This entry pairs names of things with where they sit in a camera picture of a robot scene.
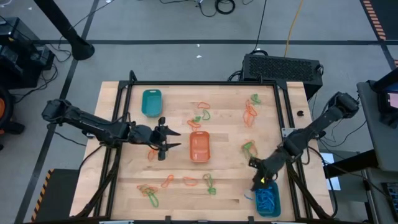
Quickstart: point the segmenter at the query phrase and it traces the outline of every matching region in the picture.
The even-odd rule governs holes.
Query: electronic equipment
[[[42,70],[51,69],[54,54],[17,17],[0,25],[0,82],[7,89],[33,88]]]
[[[323,67],[317,60],[272,57],[246,54],[243,60],[243,81],[265,80],[300,81],[304,84],[307,99],[310,99],[323,85]]]
[[[383,190],[392,200],[388,200],[391,207],[392,216],[398,222],[398,183],[381,183]]]
[[[379,81],[368,81],[371,89],[377,93],[377,107],[383,124],[396,128],[398,126],[398,68],[394,69]]]
[[[317,216],[323,219],[331,219],[331,216],[325,213],[304,186],[292,165],[301,157],[304,149],[307,148],[308,150],[309,140],[323,137],[325,128],[340,119],[352,118],[359,110],[358,102],[353,97],[340,92],[330,98],[327,106],[328,109],[306,128],[296,129],[284,137],[284,140],[267,159],[250,158],[249,166],[257,169],[252,179],[251,190],[267,189],[271,180],[277,178],[278,171],[286,164],[288,175],[297,184]]]

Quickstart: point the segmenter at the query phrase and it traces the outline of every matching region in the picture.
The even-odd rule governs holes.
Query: black metal frame
[[[118,118],[118,113],[119,113],[119,109],[120,109],[120,104],[121,104],[121,100],[122,100],[122,93],[124,91],[125,88],[127,88],[127,93],[126,93],[126,101],[124,102],[124,108],[123,108],[123,114],[125,114],[128,111],[129,105],[130,105],[130,99],[131,99],[131,92],[132,92],[132,87],[134,85],[228,85],[228,86],[272,86],[274,89],[274,97],[275,97],[275,104],[276,104],[276,110],[277,110],[277,115],[278,115],[278,122],[279,122],[279,127],[280,127],[280,133],[281,133],[281,137],[282,135],[282,128],[285,127],[285,123],[284,123],[284,117],[283,117],[283,113],[282,113],[282,107],[281,107],[281,102],[280,102],[280,96],[279,96],[279,85],[274,82],[274,81],[266,81],[266,82],[185,82],[185,81],[177,81],[177,82],[173,82],[173,81],[164,81],[164,82],[153,82],[153,81],[137,81],[135,76],[132,77],[132,80],[130,81],[120,81],[119,85],[118,85],[118,92],[116,94],[116,101],[115,101],[115,106],[114,106],[114,111],[113,111],[113,117],[112,120],[116,120]],[[286,86],[282,86],[282,91],[284,94],[284,101],[285,101],[285,105],[286,105],[286,111],[287,111],[287,119],[289,122],[289,126],[290,128],[294,128],[295,124],[294,124],[294,118],[293,118],[293,113],[292,113],[292,108],[290,105],[290,98],[289,98],[289,94],[287,92],[287,88]],[[116,155],[115,158],[119,158],[121,157],[121,147],[117,147],[116,148]],[[102,184],[104,182],[104,179],[106,177],[106,174],[108,172],[108,168],[109,168],[109,162],[110,162],[110,158],[111,158],[111,151],[112,149],[107,148],[106,149],[106,153],[105,153],[105,157],[104,157],[104,163],[103,163],[103,168],[101,171],[101,180],[100,180],[100,184]],[[305,175],[304,175],[304,171],[303,171],[303,165],[302,165],[302,161],[301,159],[297,160],[297,172],[298,175],[300,177],[300,180],[303,182],[304,185],[306,185],[306,181],[305,181]],[[116,190],[116,180],[117,180],[117,173],[114,176],[114,179],[111,182],[110,188],[109,188],[109,197],[108,197],[108,201],[106,203],[106,213],[105,216],[106,217],[111,217],[111,213],[112,213],[112,207],[113,207],[113,200],[114,200],[114,192]],[[290,194],[292,197],[292,205],[293,205],[293,210],[294,210],[294,217],[295,217],[295,221],[308,221],[308,220],[312,220],[313,223],[326,223],[324,221],[326,220],[313,220],[313,216],[312,216],[312,209],[309,205],[309,203],[307,202],[307,200],[305,198],[303,198],[304,201],[304,206],[305,206],[305,214],[306,214],[306,218],[302,218],[300,216],[300,207],[299,207],[299,201],[297,198],[297,191],[296,191],[296,187],[295,187],[295,183],[294,181],[289,177],[289,187],[290,187]],[[102,204],[102,198],[101,200],[99,200],[99,202],[96,204],[95,210],[94,210],[94,217],[97,217],[100,215],[100,210],[101,210],[101,204]],[[139,223],[153,223],[153,221],[150,220],[136,220],[135,222],[139,222]],[[165,222],[165,223],[170,223],[171,222],[171,217],[166,216],[165,217],[165,221],[157,221],[158,223],[160,222]],[[173,223],[191,223],[192,221],[173,221]],[[270,223],[270,222],[255,222],[253,217],[248,217],[248,222],[249,223]],[[212,223],[247,223],[245,221],[242,222],[212,222]]]

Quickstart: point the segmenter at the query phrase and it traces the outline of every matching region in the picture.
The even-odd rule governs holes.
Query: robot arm
[[[42,117],[50,123],[62,125],[68,123],[84,134],[91,133],[98,141],[107,147],[120,146],[124,142],[131,144],[146,144],[158,151],[158,160],[165,159],[165,153],[180,143],[167,144],[167,135],[179,136],[164,126],[165,118],[159,119],[159,125],[151,130],[145,125],[136,125],[136,122],[107,121],[82,111],[67,100],[52,100],[47,102]]]
[[[319,139],[325,135],[324,129],[339,119],[352,118],[359,110],[358,102],[347,93],[336,93],[327,104],[324,113],[306,128],[297,129],[291,132],[277,146],[277,149],[267,159],[250,158],[249,166],[257,169],[253,177],[253,186],[251,190],[268,188],[269,181],[274,176],[277,177],[278,171],[287,166],[287,173],[303,192],[315,213],[320,218],[331,218],[326,214],[317,203],[308,189],[301,183],[299,176],[292,164],[303,154],[304,149],[308,147],[311,139]]]

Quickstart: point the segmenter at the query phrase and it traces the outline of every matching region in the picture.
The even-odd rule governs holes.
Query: wooden table
[[[99,93],[95,115],[111,120],[117,92],[117,82],[103,82]],[[302,83],[288,83],[289,96],[294,114],[296,128],[304,128],[311,122]],[[166,125],[181,136],[170,137],[169,142],[180,142],[181,146],[172,148],[164,161],[147,159],[149,148],[132,144],[123,144],[118,181],[116,184],[112,219],[125,220],[164,220],[170,215],[172,220],[224,220],[247,221],[253,216],[255,221],[261,220],[294,220],[288,177],[285,167],[280,170],[277,184],[279,186],[282,213],[277,218],[264,218],[258,215],[254,202],[246,199],[243,193],[252,186],[255,169],[248,166],[241,150],[247,139],[256,142],[259,158],[268,157],[278,143],[281,142],[280,128],[275,108],[274,92],[271,86],[148,86],[134,85],[129,107],[132,120],[137,124],[150,127],[157,125],[157,118],[146,118],[141,113],[142,92],[147,89],[160,89],[163,97],[162,116],[166,117]],[[251,128],[244,126],[243,113],[245,101],[254,93],[262,101],[256,105],[259,116]],[[284,122],[287,117],[280,91]],[[211,159],[205,164],[196,164],[189,156],[189,135],[191,127],[187,120],[202,115],[197,104],[205,101],[211,105],[211,119],[201,121],[199,131],[210,133]],[[296,115],[298,110],[304,116]],[[317,149],[315,141],[310,145]],[[85,156],[98,147],[98,141],[88,140]],[[78,213],[89,201],[98,188],[103,164],[105,148],[88,159],[80,172],[75,197],[70,215]],[[333,213],[331,200],[326,187],[322,163],[319,157],[311,154],[311,163],[304,166],[309,191],[318,203],[329,214]],[[203,174],[210,173],[215,180],[216,195],[209,195],[207,186],[202,180]],[[161,188],[161,183],[169,174],[174,181]],[[198,185],[186,186],[182,178],[194,177]],[[138,185],[156,186],[155,194],[159,199],[159,207],[154,208],[148,199],[143,197]],[[304,217],[302,196],[298,191],[300,213]],[[104,214],[108,193],[103,197],[101,214]]]

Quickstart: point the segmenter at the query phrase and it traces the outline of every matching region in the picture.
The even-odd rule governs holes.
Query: teal bowl
[[[262,217],[278,217],[280,215],[280,199],[278,185],[270,181],[268,189],[254,191],[256,210]]]
[[[149,118],[162,114],[162,92],[160,90],[145,90],[142,94],[141,111]]]

